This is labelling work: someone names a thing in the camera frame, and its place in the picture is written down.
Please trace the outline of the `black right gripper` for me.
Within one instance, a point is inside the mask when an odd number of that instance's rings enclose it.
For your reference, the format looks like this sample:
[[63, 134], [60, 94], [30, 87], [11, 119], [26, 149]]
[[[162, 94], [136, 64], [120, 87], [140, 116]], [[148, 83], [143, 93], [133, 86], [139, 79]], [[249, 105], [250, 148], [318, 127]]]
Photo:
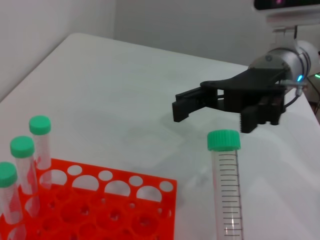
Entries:
[[175, 96], [173, 121], [179, 123], [189, 114], [206, 107], [208, 93], [205, 90], [223, 90], [222, 110], [240, 114], [242, 133], [251, 133], [258, 125], [267, 122], [277, 126], [286, 110], [286, 87], [279, 83], [285, 75], [284, 69], [249, 68], [229, 79], [204, 81], [200, 87]]

